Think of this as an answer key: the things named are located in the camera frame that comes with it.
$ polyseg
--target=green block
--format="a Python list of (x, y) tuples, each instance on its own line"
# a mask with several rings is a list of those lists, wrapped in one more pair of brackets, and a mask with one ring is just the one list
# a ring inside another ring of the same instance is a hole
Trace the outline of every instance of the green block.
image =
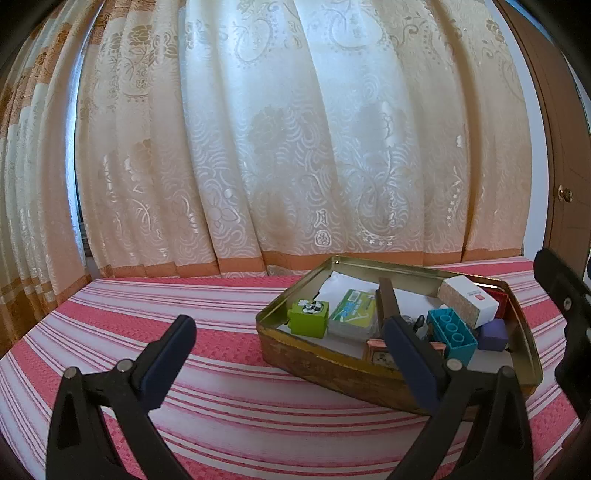
[(320, 300), (300, 300), (287, 311), (291, 333), (322, 338), (329, 317), (329, 303)]

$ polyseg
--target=pink and white striped tablecloth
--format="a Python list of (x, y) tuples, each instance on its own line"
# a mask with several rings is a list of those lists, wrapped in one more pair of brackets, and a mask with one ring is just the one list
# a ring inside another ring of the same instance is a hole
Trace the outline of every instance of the pink and white striped tablecloth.
[[(539, 474), (578, 424), (554, 380), (564, 319), (523, 258), (446, 268), (506, 280), (523, 307), (544, 368), (544, 381), (527, 403)], [(194, 478), (385, 478), (424, 417), (326, 390), (261, 358), (255, 315), (295, 280), (93, 281), (0, 360), (2, 434), (33, 477), (43, 479), (51, 408), (65, 368), (96, 372), (135, 358), (184, 313), (196, 320), (197, 342), (150, 417)], [(126, 467), (143, 478), (112, 412), (105, 417)], [(452, 469), (469, 428), (462, 424), (436, 478)]]

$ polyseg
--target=door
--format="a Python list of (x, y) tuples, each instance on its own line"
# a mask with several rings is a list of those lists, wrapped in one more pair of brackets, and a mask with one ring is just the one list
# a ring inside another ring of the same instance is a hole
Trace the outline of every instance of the door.
[(493, 0), (530, 69), (548, 149), (544, 246), (583, 275), (591, 245), (591, 137), (579, 92), (561, 51), (505, 0)]

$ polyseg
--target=curtain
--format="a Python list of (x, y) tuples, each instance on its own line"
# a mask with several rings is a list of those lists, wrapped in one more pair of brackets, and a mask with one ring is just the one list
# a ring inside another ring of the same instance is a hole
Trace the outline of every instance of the curtain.
[(103, 275), (521, 250), (528, 119), (478, 0), (107, 0), (78, 113)]
[(25, 41), (2, 82), (0, 355), (89, 281), (73, 122), (80, 53), (99, 7), (58, 7)]

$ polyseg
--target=teal toy block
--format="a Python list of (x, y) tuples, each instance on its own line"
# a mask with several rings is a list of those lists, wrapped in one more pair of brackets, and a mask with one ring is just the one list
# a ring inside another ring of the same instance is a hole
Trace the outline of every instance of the teal toy block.
[(300, 300), (287, 311), (287, 326), (291, 333), (322, 338), (329, 318), (329, 303), (320, 300)]
[(455, 310), (429, 310), (427, 323), (433, 325), (435, 340), (447, 345), (445, 358), (457, 358), (467, 367), (478, 343)]

